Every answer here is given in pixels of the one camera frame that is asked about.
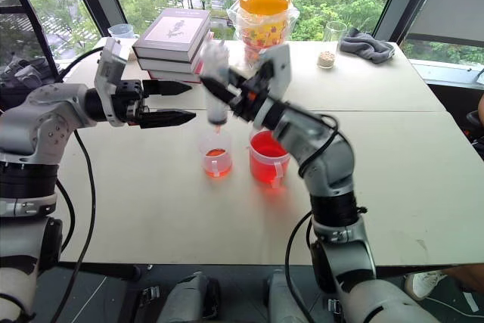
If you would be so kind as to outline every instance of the stack of books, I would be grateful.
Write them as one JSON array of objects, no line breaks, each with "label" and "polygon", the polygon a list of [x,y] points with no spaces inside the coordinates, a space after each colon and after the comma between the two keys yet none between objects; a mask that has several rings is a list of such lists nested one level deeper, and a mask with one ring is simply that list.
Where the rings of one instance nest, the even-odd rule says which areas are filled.
[{"label": "stack of books", "polygon": [[210,13],[165,9],[133,45],[142,70],[152,79],[199,82],[200,51],[210,31]]}]

